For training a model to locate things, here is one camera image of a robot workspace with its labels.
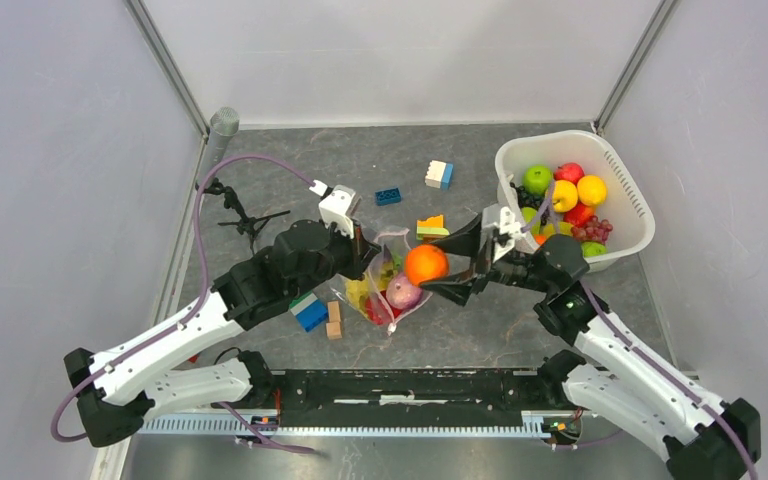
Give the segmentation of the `yellow toy cabbage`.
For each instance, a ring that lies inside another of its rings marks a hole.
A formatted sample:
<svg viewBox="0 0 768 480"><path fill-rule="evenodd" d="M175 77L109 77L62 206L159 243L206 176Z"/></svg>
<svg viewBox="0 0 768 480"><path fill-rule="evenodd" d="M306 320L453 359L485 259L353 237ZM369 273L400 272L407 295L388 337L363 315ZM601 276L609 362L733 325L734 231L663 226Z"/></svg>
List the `yellow toy cabbage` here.
<svg viewBox="0 0 768 480"><path fill-rule="evenodd" d="M398 273L397 265L392 260L373 263L360 280L346 280L344 282L344 300L352 308L363 313L365 299L370 295L385 298L388 283Z"/></svg>

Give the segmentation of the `purple toy onion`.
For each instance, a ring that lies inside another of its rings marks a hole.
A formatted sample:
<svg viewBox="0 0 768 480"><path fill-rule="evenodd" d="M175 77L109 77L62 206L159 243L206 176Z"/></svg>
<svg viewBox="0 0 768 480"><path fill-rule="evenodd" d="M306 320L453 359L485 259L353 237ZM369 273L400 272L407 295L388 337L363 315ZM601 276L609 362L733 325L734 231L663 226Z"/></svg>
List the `purple toy onion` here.
<svg viewBox="0 0 768 480"><path fill-rule="evenodd" d="M420 303L423 290L413 285L404 273L399 273L388 283L385 299L388 304L400 311L414 308Z"/></svg>

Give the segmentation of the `red toy bell pepper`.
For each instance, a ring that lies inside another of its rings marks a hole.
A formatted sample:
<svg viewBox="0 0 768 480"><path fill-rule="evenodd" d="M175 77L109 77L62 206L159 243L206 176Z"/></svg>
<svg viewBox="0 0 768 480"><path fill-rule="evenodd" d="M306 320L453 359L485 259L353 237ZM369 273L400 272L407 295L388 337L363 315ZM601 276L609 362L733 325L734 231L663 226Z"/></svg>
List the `red toy bell pepper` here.
<svg viewBox="0 0 768 480"><path fill-rule="evenodd" d="M364 301L363 313L373 324L389 326L401 316L402 311L392 307L386 299L370 295Z"/></svg>

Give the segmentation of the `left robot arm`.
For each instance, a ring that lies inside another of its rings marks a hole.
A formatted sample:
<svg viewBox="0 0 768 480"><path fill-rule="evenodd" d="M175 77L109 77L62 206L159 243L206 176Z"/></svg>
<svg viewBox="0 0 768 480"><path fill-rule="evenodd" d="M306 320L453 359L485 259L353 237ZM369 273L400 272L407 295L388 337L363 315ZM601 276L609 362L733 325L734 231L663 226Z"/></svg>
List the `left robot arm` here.
<svg viewBox="0 0 768 480"><path fill-rule="evenodd" d="M78 437L106 447L175 408L239 400L266 405L273 379L241 361L192 372L175 368L289 311L293 301L337 275L360 279L381 250L358 224L343 233L335 224L300 220L152 329L107 350L73 350L64 365L84 427Z"/></svg>

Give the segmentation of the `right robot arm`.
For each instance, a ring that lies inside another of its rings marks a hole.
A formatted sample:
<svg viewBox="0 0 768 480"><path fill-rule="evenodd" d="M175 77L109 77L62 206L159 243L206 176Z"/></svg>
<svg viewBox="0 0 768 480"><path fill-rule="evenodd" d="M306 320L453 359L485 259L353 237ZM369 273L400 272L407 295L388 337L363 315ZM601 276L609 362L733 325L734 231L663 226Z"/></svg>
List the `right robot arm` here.
<svg viewBox="0 0 768 480"><path fill-rule="evenodd" d="M528 231L508 209L487 208L429 244L467 258L468 268L433 274L421 288L458 305L489 283L544 293L534 311L569 346L541 368L537 392L545 405L570 402L605 418L658 455L674 479L757 478L758 410L707 390L633 334L583 283L589 264L574 238L555 234L525 253L516 243Z"/></svg>

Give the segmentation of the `clear zip top bag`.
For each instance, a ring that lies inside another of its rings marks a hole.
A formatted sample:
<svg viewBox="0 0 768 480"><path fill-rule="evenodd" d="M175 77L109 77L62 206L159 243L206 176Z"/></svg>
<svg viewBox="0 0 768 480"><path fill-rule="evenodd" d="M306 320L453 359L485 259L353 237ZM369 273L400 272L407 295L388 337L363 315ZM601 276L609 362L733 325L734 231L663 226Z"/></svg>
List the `clear zip top bag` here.
<svg viewBox="0 0 768 480"><path fill-rule="evenodd" d="M432 297L411 284L404 274L407 254L416 246L408 228L389 226L365 232L381 247L359 280L338 275L328 282L336 297L371 323L392 335L407 317Z"/></svg>

